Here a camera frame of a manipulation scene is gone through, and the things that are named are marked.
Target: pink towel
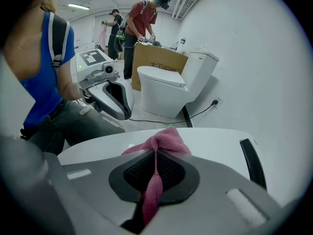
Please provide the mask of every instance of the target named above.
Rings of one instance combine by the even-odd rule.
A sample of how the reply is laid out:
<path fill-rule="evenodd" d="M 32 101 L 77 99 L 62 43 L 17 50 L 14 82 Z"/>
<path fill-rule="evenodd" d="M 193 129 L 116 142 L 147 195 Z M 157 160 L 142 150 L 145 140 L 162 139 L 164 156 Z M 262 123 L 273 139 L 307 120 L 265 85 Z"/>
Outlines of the pink towel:
<path fill-rule="evenodd" d="M 156 214 L 159 196 L 163 192 L 162 179 L 157 172 L 157 150 L 166 149 L 191 154 L 189 148 L 182 141 L 177 129 L 170 127 L 156 133 L 144 143 L 127 149 L 122 155 L 151 148 L 155 151 L 155 173 L 151 177 L 146 191 L 142 194 L 142 198 L 144 198 L 142 214 L 145 225 L 147 225 Z"/>
<path fill-rule="evenodd" d="M 107 37 L 107 26 L 103 24 L 101 25 L 101 31 L 99 36 L 99 45 L 103 50 L 106 49 L 106 37 Z"/>

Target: toilet tank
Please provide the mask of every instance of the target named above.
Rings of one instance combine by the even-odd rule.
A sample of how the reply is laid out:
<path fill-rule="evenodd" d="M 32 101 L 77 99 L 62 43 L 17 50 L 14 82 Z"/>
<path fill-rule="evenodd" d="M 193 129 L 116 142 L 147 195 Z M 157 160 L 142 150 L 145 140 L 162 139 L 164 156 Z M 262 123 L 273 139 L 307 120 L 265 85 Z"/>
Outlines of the toilet tank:
<path fill-rule="evenodd" d="M 181 76 L 185 81 L 185 87 L 190 92 L 191 101 L 200 94 L 218 61 L 216 56 L 207 51 L 192 50 L 190 52 Z"/>

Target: short-sleeve shirt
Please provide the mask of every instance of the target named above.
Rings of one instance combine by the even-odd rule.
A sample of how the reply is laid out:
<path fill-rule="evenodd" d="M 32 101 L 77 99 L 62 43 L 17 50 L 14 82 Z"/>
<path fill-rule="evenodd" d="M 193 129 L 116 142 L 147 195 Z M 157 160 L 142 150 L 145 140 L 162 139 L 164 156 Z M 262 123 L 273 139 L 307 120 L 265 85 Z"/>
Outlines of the short-sleeve shirt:
<path fill-rule="evenodd" d="M 122 23 L 122 16 L 117 14 L 115 17 L 114 17 L 114 21 L 117 21 L 117 24 L 114 25 L 112 27 L 112 31 L 111 31 L 111 34 L 116 36 L 117 32 L 118 32 L 118 29 L 119 29 L 119 26 L 121 25 Z"/>
<path fill-rule="evenodd" d="M 150 3 L 147 3 L 146 8 L 143 9 L 143 1 L 135 3 L 129 13 L 129 17 L 133 18 L 133 23 L 136 29 L 142 36 L 146 36 L 146 28 L 148 24 L 155 24 L 157 19 L 157 13 L 153 16 L 155 9 L 151 7 Z M 130 35 L 135 36 L 135 33 L 131 30 L 129 26 L 126 27 L 126 32 Z"/>
<path fill-rule="evenodd" d="M 21 84 L 36 100 L 35 105 L 30 110 L 24 125 L 33 126 L 43 121 L 62 101 L 58 89 L 56 88 L 56 75 L 52 66 L 48 43 L 48 24 L 50 13 L 45 12 L 43 22 L 43 33 L 41 40 L 41 66 L 39 73 L 29 79 L 21 81 Z M 74 31 L 70 27 L 67 37 L 67 46 L 64 60 L 65 64 L 73 56 L 74 52 Z"/>

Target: ceiling light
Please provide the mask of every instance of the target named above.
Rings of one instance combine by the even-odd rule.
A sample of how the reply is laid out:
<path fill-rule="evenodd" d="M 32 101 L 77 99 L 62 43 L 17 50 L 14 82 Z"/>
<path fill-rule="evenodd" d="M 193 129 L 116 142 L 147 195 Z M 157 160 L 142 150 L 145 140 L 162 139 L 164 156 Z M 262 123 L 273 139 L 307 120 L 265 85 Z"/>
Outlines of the ceiling light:
<path fill-rule="evenodd" d="M 83 9 L 83 10 L 90 10 L 90 8 L 88 7 L 84 7 L 84 6 L 80 6 L 80 5 L 75 5 L 75 4 L 69 4 L 69 7 L 74 7 L 74 8 L 79 8 L 79 9 Z"/>

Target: toilet bowl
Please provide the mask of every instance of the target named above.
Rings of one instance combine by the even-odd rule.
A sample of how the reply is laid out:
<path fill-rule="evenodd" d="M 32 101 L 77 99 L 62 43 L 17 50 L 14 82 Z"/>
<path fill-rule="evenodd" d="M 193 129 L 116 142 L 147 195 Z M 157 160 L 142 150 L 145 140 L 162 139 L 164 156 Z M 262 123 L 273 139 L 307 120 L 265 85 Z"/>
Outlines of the toilet bowl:
<path fill-rule="evenodd" d="M 175 118 L 186 103 L 194 101 L 209 80 L 219 59 L 193 50 L 180 75 L 151 66 L 137 69 L 141 83 L 140 104 L 144 111 Z"/>

